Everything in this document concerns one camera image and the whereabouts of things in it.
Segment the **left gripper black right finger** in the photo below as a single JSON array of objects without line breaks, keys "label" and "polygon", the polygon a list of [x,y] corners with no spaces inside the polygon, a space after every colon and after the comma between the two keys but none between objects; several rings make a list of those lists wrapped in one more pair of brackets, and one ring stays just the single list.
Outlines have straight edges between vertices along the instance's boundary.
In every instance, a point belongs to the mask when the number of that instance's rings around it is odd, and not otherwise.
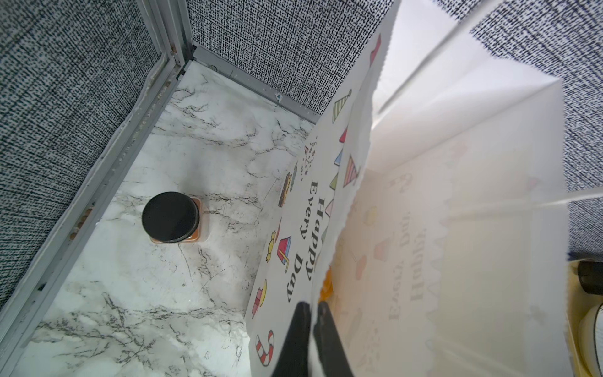
[{"label": "left gripper black right finger", "polygon": [[326,302],[318,304],[317,323],[314,325],[312,333],[323,375],[353,377],[353,371],[345,355],[334,317]]}]

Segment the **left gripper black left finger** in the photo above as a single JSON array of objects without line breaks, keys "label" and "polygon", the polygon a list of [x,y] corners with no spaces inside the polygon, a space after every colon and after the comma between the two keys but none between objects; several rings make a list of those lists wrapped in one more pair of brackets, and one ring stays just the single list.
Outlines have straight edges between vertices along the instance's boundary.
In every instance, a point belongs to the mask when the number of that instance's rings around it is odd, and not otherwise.
[{"label": "left gripper black left finger", "polygon": [[309,375],[309,303],[299,302],[291,319],[273,377],[307,377]]}]

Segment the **orange bread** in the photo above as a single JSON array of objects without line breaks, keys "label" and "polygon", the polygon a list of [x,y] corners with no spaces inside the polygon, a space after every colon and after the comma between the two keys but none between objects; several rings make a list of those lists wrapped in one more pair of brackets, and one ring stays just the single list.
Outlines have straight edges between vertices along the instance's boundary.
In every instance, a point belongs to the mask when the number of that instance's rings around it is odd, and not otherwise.
[{"label": "orange bread", "polygon": [[319,302],[326,302],[333,295],[332,270],[329,269],[323,281],[323,286],[320,290]]}]

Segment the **white paper gift bag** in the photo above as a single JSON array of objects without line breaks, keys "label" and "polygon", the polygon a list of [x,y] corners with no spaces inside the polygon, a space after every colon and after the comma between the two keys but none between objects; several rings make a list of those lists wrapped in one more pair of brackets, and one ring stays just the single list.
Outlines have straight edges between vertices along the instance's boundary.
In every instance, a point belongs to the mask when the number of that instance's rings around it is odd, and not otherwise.
[{"label": "white paper gift bag", "polygon": [[247,310],[273,376],[320,290],[355,376],[570,376],[559,79],[396,1],[285,179]]}]

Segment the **spice jar with black lid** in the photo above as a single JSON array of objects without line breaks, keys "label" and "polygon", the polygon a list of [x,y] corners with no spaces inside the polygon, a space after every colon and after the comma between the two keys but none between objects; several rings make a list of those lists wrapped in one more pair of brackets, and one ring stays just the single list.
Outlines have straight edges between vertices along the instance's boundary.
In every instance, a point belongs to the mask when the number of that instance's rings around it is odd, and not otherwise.
[{"label": "spice jar with black lid", "polygon": [[202,203],[184,193],[160,193],[144,206],[141,223],[155,243],[195,242],[202,233]]}]

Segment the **yellow cutting board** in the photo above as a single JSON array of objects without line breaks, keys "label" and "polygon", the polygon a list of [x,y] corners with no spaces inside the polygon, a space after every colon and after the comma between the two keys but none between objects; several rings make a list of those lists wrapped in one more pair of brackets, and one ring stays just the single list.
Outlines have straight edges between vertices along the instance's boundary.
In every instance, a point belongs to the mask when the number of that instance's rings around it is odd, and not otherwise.
[{"label": "yellow cutting board", "polygon": [[572,355],[575,376],[591,376],[579,351],[579,323],[594,306],[602,304],[602,297],[589,295],[580,286],[577,267],[579,261],[569,264],[568,278],[568,348]]}]

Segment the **white bowl with patterned rim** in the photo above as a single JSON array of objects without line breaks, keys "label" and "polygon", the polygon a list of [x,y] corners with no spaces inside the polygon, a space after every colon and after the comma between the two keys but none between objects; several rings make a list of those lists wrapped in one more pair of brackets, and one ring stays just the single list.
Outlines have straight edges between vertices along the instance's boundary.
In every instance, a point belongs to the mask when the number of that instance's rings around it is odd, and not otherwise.
[{"label": "white bowl with patterned rim", "polygon": [[579,351],[590,375],[602,377],[602,304],[592,307],[579,323]]}]

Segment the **black mug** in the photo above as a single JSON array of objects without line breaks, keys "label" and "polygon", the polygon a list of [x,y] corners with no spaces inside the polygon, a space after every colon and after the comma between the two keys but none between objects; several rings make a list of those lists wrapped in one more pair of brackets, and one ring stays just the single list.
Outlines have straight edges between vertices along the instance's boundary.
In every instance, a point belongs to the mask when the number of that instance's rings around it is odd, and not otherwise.
[{"label": "black mug", "polygon": [[603,295],[603,265],[601,262],[580,261],[577,267],[582,289],[589,295]]}]

